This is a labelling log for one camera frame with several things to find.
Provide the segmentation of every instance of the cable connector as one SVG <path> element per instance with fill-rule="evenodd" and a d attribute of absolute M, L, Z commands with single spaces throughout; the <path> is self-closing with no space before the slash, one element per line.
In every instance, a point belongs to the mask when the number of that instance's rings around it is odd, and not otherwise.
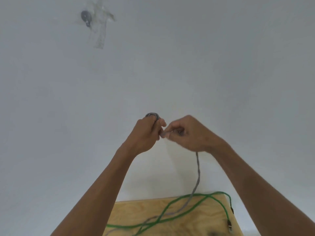
<path fill-rule="evenodd" d="M 229 233 L 230 233 L 230 234 L 233 234 L 232 224 L 231 224 L 231 221 L 230 221 L 229 219 L 227 220 L 227 226 L 228 226 L 228 228 L 229 228 Z"/>

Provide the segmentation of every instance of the forearm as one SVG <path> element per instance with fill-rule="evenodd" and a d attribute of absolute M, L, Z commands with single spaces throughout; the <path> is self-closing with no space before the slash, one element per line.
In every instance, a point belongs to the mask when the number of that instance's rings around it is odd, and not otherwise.
<path fill-rule="evenodd" d="M 109 165 L 59 224 L 52 236 L 101 236 L 135 156 L 121 146 Z"/>
<path fill-rule="evenodd" d="M 208 151 L 221 165 L 262 236 L 315 235 L 315 224 L 227 144 Z"/>

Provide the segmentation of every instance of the wooden board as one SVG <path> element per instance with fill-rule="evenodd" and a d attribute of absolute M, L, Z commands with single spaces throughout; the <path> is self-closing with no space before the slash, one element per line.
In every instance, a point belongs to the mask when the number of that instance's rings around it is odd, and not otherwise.
<path fill-rule="evenodd" d="M 215 195 L 226 207 L 232 223 L 234 236 L 242 236 L 242 232 L 236 222 L 229 203 L 224 195 Z M 193 197 L 184 211 L 190 209 L 203 196 Z M 109 218 L 109 224 L 116 225 L 134 225 L 145 221 L 147 218 L 161 214 L 165 206 L 175 198 L 148 199 L 116 202 Z M 187 200 L 181 199 L 170 206 L 167 212 L 178 210 Z M 106 228 L 103 236 L 112 228 Z M 139 228 L 133 230 L 118 230 L 110 233 L 108 236 L 131 236 L 138 231 Z M 208 198 L 203 201 L 197 208 L 183 217 L 177 218 L 170 222 L 157 224 L 146 230 L 145 235 L 231 235 L 227 228 L 227 218 L 223 207 L 215 200 Z"/>

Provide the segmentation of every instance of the left hand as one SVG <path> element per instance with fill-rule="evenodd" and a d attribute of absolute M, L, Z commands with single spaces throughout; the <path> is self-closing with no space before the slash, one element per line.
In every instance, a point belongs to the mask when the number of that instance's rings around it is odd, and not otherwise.
<path fill-rule="evenodd" d="M 139 119 L 123 145 L 136 157 L 140 153 L 150 150 L 160 139 L 160 134 L 163 132 L 162 127 L 166 127 L 164 119 L 156 121 L 154 115 Z"/>

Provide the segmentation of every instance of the white wall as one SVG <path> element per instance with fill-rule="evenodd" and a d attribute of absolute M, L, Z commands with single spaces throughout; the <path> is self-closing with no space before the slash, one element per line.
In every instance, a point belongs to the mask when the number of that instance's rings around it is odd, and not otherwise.
<path fill-rule="evenodd" d="M 85 1 L 0 0 L 1 235 L 49 235 L 151 111 L 196 116 L 315 220 L 315 0 L 106 0 L 102 51 L 71 24 Z M 209 155 L 201 174 L 198 191 L 230 193 L 254 232 Z M 118 200 L 196 179 L 194 154 L 163 140 Z"/>

